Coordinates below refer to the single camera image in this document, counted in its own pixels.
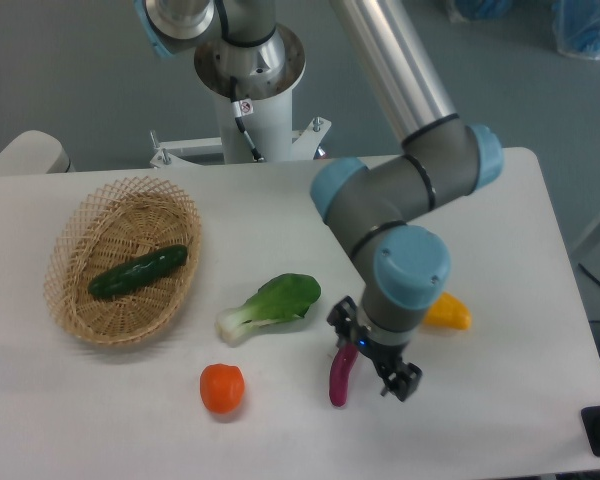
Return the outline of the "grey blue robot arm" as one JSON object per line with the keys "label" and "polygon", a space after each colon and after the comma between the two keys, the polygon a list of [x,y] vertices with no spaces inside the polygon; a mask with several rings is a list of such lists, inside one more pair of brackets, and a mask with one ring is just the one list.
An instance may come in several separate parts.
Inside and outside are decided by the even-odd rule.
{"label": "grey blue robot arm", "polygon": [[[162,57],[193,50],[198,78],[216,98],[226,163],[288,161],[290,95],[305,57],[271,1],[138,1],[135,11]],[[413,220],[493,182],[504,154],[482,125],[458,117],[404,6],[398,1],[332,3],[402,154],[376,168],[335,160],[315,177],[311,198],[362,277],[359,301],[328,316],[339,350],[330,372],[335,406],[347,399],[358,355],[369,358],[386,393],[407,399],[421,370],[402,359],[430,316],[450,270],[449,254]]]}

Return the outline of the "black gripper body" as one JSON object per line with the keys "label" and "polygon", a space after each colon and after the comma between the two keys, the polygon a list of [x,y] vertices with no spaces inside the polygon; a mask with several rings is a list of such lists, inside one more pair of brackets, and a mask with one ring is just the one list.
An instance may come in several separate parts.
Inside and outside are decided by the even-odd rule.
{"label": "black gripper body", "polygon": [[409,342],[409,331],[390,332],[370,325],[356,325],[352,329],[353,345],[381,373],[398,373],[406,369],[402,354]]}

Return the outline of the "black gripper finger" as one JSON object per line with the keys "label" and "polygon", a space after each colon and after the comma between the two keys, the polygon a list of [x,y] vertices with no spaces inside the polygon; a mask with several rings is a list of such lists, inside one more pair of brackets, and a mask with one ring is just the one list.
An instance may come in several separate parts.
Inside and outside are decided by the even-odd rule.
{"label": "black gripper finger", "polygon": [[356,320],[357,306],[350,296],[345,296],[331,309],[326,321],[334,329],[338,348],[342,348],[356,340]]}
{"label": "black gripper finger", "polygon": [[423,376],[417,365],[402,360],[394,363],[375,362],[374,367],[384,384],[380,395],[385,397],[392,394],[400,402],[405,402],[417,390]]}

